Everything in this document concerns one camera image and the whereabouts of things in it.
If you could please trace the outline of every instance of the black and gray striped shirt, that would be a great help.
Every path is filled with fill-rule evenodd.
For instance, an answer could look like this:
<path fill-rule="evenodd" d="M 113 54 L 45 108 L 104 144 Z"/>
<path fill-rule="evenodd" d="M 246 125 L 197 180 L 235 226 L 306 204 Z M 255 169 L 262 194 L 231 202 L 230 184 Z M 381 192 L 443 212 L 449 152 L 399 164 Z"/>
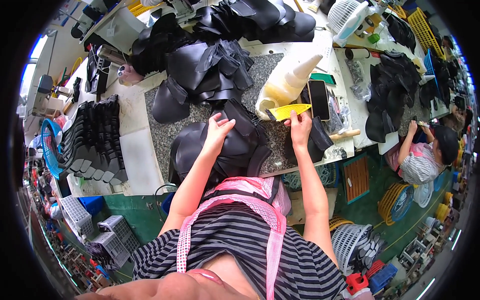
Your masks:
<path fill-rule="evenodd" d="M 176 272 L 180 230 L 165 232 L 133 253 L 133 279 L 162 278 Z M 231 254 L 253 289 L 266 297 L 266 248 L 270 227 L 243 203 L 219 204 L 202 212 L 192 226 L 187 270 L 220 253 Z M 316 244 L 287 226 L 275 282 L 275 299 L 334 299 L 346 283 Z"/>

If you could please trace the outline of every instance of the lips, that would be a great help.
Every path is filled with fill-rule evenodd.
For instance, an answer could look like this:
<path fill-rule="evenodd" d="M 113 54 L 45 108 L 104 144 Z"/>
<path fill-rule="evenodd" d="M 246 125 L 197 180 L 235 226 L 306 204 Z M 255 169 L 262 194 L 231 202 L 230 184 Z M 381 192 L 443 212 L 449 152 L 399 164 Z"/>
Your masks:
<path fill-rule="evenodd" d="M 223 280 L 221 280 L 220 277 L 218 277 L 217 274 L 215 274 L 214 272 L 212 272 L 210 270 L 193 269 L 193 270 L 190 270 L 190 271 L 187 272 L 187 274 L 191 274 L 191 273 L 200 274 L 203 277 L 208 278 L 208 279 L 218 283 L 219 285 L 221 285 L 223 287 L 225 286 L 224 283 L 223 283 Z"/>

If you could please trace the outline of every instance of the yellow glue brush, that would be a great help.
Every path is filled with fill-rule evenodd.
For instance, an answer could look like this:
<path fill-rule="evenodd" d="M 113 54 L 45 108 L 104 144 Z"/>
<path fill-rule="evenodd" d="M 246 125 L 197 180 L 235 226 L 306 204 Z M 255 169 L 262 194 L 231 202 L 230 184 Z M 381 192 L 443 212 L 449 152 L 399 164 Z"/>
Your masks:
<path fill-rule="evenodd" d="M 311 104 L 290 104 L 280 106 L 279 108 L 265 109 L 265 113 L 267 113 L 270 120 L 280 122 L 290 118 L 290 112 L 292 110 L 296 111 L 297 115 L 299 115 L 311 107 Z"/>

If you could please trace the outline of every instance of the white fan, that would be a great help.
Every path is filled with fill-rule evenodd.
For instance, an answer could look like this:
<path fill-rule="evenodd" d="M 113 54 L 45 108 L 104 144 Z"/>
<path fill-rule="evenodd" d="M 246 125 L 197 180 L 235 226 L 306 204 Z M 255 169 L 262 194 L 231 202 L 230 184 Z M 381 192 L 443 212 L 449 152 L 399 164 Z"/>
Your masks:
<path fill-rule="evenodd" d="M 355 0 L 339 0 L 328 12 L 328 26 L 337 34 L 333 41 L 340 47 L 347 44 L 347 38 L 357 30 L 364 22 L 367 15 L 370 15 L 368 2 L 359 3 Z"/>

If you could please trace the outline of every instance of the phone screen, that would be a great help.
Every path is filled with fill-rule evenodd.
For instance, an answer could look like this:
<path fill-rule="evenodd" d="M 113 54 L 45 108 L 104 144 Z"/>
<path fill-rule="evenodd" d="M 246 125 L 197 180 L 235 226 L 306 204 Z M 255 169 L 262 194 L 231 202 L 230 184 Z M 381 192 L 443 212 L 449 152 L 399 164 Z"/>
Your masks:
<path fill-rule="evenodd" d="M 319 116 L 322 121 L 330 120 L 328 108 L 328 95 L 325 81 L 309 80 L 307 82 L 310 104 L 312 105 L 313 117 Z"/>

